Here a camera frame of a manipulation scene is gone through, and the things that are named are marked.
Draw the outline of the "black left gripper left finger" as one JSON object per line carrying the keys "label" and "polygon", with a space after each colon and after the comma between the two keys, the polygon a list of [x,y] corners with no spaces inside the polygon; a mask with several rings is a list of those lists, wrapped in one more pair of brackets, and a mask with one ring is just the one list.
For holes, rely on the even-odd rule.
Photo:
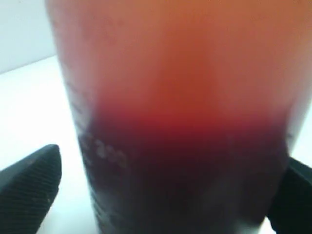
{"label": "black left gripper left finger", "polygon": [[35,234],[59,191],[59,146],[48,144],[0,173],[0,232]]}

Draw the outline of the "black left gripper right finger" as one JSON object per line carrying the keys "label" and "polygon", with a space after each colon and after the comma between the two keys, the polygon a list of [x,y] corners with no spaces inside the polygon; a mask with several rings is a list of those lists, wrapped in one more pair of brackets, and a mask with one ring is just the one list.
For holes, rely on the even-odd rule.
{"label": "black left gripper right finger", "polygon": [[268,212],[277,234],[312,234],[312,169],[291,158]]}

